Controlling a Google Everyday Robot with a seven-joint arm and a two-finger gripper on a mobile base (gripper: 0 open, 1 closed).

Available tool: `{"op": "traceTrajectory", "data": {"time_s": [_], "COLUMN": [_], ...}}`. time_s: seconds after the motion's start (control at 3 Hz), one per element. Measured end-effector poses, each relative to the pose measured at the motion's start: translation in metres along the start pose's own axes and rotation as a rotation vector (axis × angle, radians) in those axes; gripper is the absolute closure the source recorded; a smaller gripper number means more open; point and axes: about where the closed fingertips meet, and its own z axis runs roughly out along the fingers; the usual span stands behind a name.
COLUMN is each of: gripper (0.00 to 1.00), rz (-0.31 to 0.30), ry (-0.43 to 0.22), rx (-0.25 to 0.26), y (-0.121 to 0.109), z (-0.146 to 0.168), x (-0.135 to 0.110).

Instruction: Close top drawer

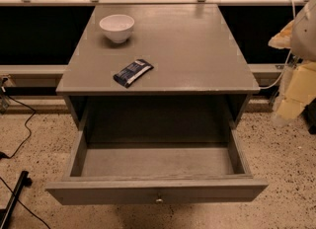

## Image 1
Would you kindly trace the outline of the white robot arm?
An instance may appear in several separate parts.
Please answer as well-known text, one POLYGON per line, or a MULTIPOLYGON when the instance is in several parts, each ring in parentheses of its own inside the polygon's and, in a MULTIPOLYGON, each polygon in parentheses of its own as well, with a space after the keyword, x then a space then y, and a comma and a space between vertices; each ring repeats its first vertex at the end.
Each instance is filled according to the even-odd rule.
POLYGON ((316 0, 309 0, 296 17, 269 40, 268 46, 287 48, 303 60, 316 61, 316 0))

